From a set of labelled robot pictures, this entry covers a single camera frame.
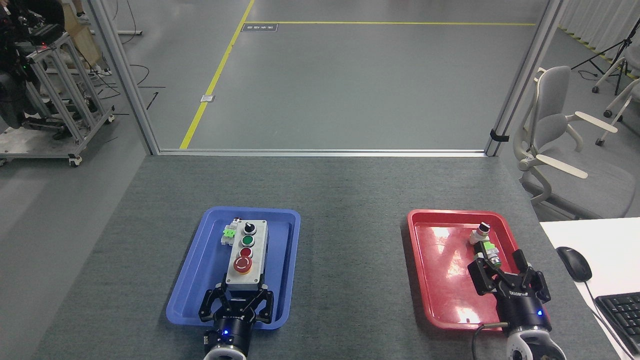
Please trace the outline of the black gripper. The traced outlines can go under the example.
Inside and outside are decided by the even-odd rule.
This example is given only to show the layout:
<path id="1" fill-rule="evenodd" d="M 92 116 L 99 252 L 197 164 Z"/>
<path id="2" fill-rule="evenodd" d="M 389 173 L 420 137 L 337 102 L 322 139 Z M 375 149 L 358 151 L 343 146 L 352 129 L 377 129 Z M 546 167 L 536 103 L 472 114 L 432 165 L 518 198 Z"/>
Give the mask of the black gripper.
<path id="1" fill-rule="evenodd" d="M 506 273 L 506 277 L 489 260 L 476 257 L 467 266 L 475 291 L 484 296 L 506 281 L 506 292 L 494 293 L 498 319 L 507 323 L 502 328 L 505 335 L 525 330 L 551 331 L 550 319 L 542 305 L 551 300 L 544 274 L 528 263 L 521 249 L 515 250 L 512 257 L 518 273 Z"/>
<path id="2" fill-rule="evenodd" d="M 219 300 L 221 306 L 213 311 L 216 300 Z M 247 357 L 254 324 L 271 324 L 273 314 L 274 292 L 267 285 L 261 285 L 244 299 L 240 314 L 234 313 L 227 298 L 226 282 L 208 289 L 198 311 L 201 322 L 214 322 L 214 328 L 206 331 L 203 336 L 205 357 Z"/>

